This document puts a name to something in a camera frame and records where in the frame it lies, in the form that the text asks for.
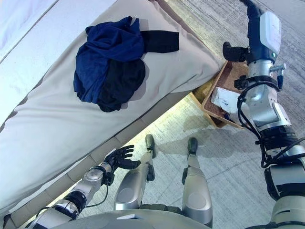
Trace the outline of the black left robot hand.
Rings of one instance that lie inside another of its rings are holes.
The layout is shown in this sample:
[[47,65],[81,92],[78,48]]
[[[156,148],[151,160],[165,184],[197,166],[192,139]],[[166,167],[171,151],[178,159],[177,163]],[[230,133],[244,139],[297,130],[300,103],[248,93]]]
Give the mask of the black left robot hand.
[[117,168],[127,170],[136,169],[141,164],[141,161],[133,161],[130,159],[133,151],[134,145],[128,145],[116,149],[105,157],[103,163],[110,165],[112,172],[115,172]]

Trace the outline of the dark right robot hand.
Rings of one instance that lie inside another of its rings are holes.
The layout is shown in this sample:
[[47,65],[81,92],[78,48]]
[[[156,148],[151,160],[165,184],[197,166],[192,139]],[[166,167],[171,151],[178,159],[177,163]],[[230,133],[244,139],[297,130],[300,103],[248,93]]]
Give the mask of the dark right robot hand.
[[281,46],[282,25],[279,18],[270,11],[263,11],[251,0],[243,0],[247,7],[249,45],[247,48],[223,44],[223,56],[232,62],[248,64],[267,60],[275,63]]

